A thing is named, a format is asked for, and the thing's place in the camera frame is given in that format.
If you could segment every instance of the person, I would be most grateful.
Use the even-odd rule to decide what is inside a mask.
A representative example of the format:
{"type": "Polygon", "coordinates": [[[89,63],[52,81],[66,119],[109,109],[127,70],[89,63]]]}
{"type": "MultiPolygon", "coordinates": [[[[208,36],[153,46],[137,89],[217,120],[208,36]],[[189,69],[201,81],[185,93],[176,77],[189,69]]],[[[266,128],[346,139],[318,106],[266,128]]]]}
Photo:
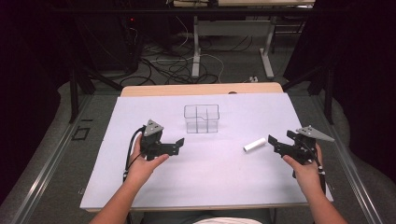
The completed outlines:
{"type": "MultiPolygon", "coordinates": [[[[141,134],[136,138],[134,144],[134,152],[131,155],[131,161],[135,158],[136,160],[134,160],[134,163],[131,165],[127,178],[113,197],[107,202],[105,207],[93,218],[90,222],[91,224],[125,223],[125,218],[130,211],[137,192],[148,181],[153,171],[169,158],[169,155],[164,154],[152,161],[146,161],[142,156],[139,156],[140,139],[141,134]]],[[[319,145],[317,145],[317,150],[318,159],[321,163],[322,154],[319,145]]],[[[315,162],[307,162],[305,165],[301,165],[287,155],[283,157],[283,160],[295,171],[298,185],[308,201],[309,208],[316,224],[347,223],[323,193],[318,177],[318,166],[315,162]]],[[[268,209],[212,212],[215,214],[218,212],[218,214],[215,216],[212,214],[212,216],[210,216],[201,212],[196,212],[195,214],[193,211],[145,213],[144,221],[145,224],[155,223],[156,221],[158,223],[176,224],[176,219],[188,217],[189,221],[183,220],[179,221],[179,223],[271,223],[268,209]]]]}

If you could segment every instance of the black curtain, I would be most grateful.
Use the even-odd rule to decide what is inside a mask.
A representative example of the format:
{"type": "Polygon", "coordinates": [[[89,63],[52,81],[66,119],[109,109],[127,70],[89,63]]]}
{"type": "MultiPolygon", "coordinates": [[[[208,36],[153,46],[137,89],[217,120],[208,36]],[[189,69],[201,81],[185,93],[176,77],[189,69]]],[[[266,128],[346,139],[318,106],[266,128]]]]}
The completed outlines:
{"type": "Polygon", "coordinates": [[[34,155],[68,81],[52,30],[35,1],[0,3],[2,97],[0,203],[34,155]]]}
{"type": "MultiPolygon", "coordinates": [[[[392,139],[396,126],[396,5],[392,1],[350,0],[318,0],[315,4],[322,8],[348,6],[351,9],[345,16],[308,19],[284,77],[295,80],[338,48],[333,96],[350,125],[350,149],[396,182],[392,139]],[[347,41],[337,42],[337,38],[347,41]]],[[[319,78],[323,75],[308,80],[324,80],[319,78]]]]}

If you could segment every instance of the white table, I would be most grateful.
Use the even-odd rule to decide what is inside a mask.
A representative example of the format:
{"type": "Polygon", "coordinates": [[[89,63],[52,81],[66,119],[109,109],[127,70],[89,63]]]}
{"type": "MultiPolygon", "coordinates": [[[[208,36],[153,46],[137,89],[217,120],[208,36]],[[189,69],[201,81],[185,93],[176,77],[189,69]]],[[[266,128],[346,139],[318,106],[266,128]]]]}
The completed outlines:
{"type": "MultiPolygon", "coordinates": [[[[291,168],[267,144],[243,146],[271,134],[292,144],[301,128],[290,98],[276,83],[125,88],[114,108],[80,207],[103,208],[122,184],[129,141],[149,119],[163,143],[184,137],[179,155],[158,167],[136,195],[133,211],[235,209],[307,205],[291,168]],[[217,133],[186,133],[184,105],[219,105],[217,133]]],[[[328,198],[332,201],[330,191],[328,198]]]]}
{"type": "MultiPolygon", "coordinates": [[[[219,7],[283,7],[313,5],[315,0],[219,0],[219,7]]],[[[175,7],[207,7],[201,1],[174,1],[175,7]]],[[[267,78],[274,78],[274,72],[268,58],[269,48],[274,35],[276,17],[270,21],[199,21],[194,17],[194,59],[193,77],[199,76],[201,49],[200,35],[257,35],[266,36],[265,46],[260,49],[262,64],[267,78]]]]}

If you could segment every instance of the transparent acrylic box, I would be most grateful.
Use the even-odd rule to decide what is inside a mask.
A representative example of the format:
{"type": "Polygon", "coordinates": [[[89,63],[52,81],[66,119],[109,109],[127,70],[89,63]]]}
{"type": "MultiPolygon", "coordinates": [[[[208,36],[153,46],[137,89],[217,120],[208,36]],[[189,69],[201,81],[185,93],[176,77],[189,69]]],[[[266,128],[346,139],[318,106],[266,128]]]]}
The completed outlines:
{"type": "Polygon", "coordinates": [[[219,126],[218,105],[185,105],[187,133],[216,133],[219,126]]]}

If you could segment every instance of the power strip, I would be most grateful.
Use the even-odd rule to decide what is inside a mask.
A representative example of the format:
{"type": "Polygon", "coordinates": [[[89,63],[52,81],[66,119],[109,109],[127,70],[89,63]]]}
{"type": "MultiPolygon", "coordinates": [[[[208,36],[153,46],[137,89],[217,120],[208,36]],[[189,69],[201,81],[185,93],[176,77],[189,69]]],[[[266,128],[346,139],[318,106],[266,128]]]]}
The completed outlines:
{"type": "Polygon", "coordinates": [[[257,77],[249,77],[248,79],[250,82],[259,82],[259,79],[257,77]]]}

